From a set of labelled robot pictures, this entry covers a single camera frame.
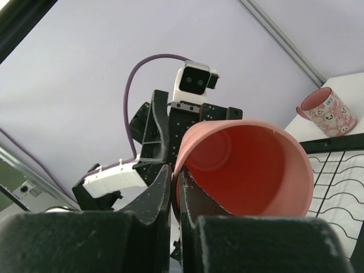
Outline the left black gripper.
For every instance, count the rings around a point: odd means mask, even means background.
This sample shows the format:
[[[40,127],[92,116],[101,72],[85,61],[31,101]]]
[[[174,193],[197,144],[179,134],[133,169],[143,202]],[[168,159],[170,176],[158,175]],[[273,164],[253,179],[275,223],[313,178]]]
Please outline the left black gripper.
[[[155,90],[130,122],[132,138],[142,145],[133,167],[151,185],[164,164],[175,167],[184,134],[201,121],[242,119],[243,111],[209,103],[168,102],[168,92]]]

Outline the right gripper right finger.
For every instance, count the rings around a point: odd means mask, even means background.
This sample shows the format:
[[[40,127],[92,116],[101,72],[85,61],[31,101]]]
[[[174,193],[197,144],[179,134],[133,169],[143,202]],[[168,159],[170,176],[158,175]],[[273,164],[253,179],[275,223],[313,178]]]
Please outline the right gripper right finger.
[[[353,272],[325,221],[234,216],[187,167],[178,179],[183,272]]]

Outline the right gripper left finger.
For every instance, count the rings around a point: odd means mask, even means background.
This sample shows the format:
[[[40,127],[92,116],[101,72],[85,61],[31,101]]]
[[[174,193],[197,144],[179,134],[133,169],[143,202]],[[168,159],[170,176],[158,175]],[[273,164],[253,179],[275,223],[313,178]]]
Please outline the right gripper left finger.
[[[119,211],[21,213],[1,222],[2,272],[168,272],[171,167]]]

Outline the salmon pink plastic tumbler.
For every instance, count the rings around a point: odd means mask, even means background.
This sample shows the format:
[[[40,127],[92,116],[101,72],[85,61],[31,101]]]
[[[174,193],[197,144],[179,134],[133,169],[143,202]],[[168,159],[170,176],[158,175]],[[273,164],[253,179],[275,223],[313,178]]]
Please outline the salmon pink plastic tumbler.
[[[304,217],[313,171],[285,130],[252,119],[203,121],[184,134],[173,181],[187,167],[197,185],[236,216]]]

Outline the pink ghost pattern mug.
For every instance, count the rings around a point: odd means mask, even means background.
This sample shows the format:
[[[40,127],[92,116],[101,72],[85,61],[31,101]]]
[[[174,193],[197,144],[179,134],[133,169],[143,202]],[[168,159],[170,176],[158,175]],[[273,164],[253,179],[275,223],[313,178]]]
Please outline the pink ghost pattern mug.
[[[355,114],[329,87],[311,93],[296,106],[296,112],[314,123],[328,137],[343,136],[357,124]]]

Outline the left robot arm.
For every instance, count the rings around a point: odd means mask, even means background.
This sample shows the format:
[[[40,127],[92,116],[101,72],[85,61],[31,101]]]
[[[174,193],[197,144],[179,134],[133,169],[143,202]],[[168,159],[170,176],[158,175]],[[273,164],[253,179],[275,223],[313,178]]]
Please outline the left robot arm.
[[[132,139],[142,145],[130,163],[95,164],[72,188],[82,210],[111,210],[121,190],[153,183],[163,165],[175,167],[184,134],[201,121],[242,119],[243,111],[209,103],[168,102],[168,92],[155,90],[132,118]]]

